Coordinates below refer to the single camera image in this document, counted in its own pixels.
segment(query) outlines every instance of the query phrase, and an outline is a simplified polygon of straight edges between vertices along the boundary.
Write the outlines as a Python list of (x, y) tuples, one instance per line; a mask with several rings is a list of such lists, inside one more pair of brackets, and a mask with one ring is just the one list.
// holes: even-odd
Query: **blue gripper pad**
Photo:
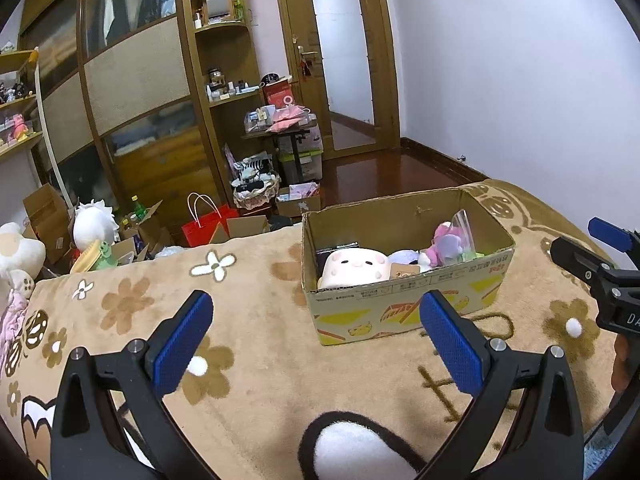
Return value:
[(209, 294), (194, 290), (171, 319), (165, 319), (148, 340), (145, 370), (158, 397), (174, 392), (213, 321)]
[(420, 322), (431, 338), (458, 389), (476, 396), (490, 366), (486, 339), (468, 319), (463, 319), (437, 290), (420, 300)]
[(589, 220), (589, 234), (621, 253), (631, 250), (632, 243), (629, 233), (600, 218)]

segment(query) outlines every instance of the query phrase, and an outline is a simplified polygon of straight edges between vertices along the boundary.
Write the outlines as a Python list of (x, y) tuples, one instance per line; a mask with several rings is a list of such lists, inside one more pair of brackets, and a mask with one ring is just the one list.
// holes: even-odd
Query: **white bag handle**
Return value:
[[(193, 201), (193, 206), (191, 205), (190, 202), (190, 198), (195, 195), (196, 196), (196, 200)], [(212, 198), (209, 195), (202, 195), (200, 193), (196, 193), (196, 192), (192, 192), (189, 193), (189, 196), (187, 197), (187, 207), (189, 208), (189, 213), (191, 213), (191, 217), (198, 223), (198, 227), (202, 227), (202, 225), (200, 224), (200, 219), (198, 218), (198, 211), (196, 209), (196, 202), (199, 199), (203, 199), (204, 202), (206, 202), (207, 204), (209, 204), (213, 210), (218, 213), (218, 216), (220, 218), (222, 218), (222, 215), (220, 214), (220, 211), (218, 210), (218, 207), (216, 206), (216, 203), (213, 202)]]

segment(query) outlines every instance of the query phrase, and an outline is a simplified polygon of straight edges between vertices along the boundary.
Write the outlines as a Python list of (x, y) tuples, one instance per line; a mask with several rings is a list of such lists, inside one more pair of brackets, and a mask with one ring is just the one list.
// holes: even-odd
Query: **fleece blanket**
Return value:
[[(497, 180), (465, 186), (516, 240), (497, 301), (470, 318), (513, 349), (564, 348), (584, 427), (612, 396), (614, 336), (594, 323), (586, 287), (550, 260), (559, 235), (601, 252), (562, 215)], [(152, 262), (40, 282), (2, 371), (0, 415), (43, 475), (69, 352), (121, 350), (147, 338), (192, 290), (208, 292), (214, 322), (178, 390), (164, 403), (223, 479), (410, 479), (443, 444), (470, 397), (460, 394), (421, 330), (320, 345), (300, 283), (300, 226), (194, 248)], [(577, 338), (567, 320), (582, 327)], [(120, 421), (142, 462), (155, 459), (122, 396)], [(513, 396), (479, 465), (493, 460)]]

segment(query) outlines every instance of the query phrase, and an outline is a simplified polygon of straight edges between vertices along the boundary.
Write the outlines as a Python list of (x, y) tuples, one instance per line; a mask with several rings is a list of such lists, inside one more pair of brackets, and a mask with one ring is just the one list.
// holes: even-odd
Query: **finger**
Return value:
[(611, 387), (618, 393), (623, 392), (629, 386), (630, 378), (626, 373), (625, 362), (616, 357), (611, 374)]
[(616, 355), (623, 361), (626, 361), (626, 358), (629, 354), (629, 341), (622, 334), (618, 334), (616, 337), (616, 342), (613, 345), (613, 348), (616, 351)]

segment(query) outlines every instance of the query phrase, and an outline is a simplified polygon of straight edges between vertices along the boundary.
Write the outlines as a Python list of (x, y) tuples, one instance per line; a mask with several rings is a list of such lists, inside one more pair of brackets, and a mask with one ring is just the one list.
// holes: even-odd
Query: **silver screw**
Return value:
[(133, 341), (129, 341), (127, 344), (127, 350), (132, 354), (137, 354), (145, 347), (145, 342), (143, 339), (134, 339)]
[(502, 352), (507, 348), (507, 343), (505, 343), (502, 339), (498, 339), (497, 337), (491, 339), (489, 344), (491, 345), (491, 348), (493, 348), (496, 352)]
[(84, 355), (84, 348), (82, 348), (81, 346), (74, 348), (71, 351), (71, 358), (74, 361), (78, 361), (79, 358), (81, 358)]
[(554, 345), (551, 347), (551, 355), (559, 359), (564, 356), (564, 350), (562, 350), (559, 346)]

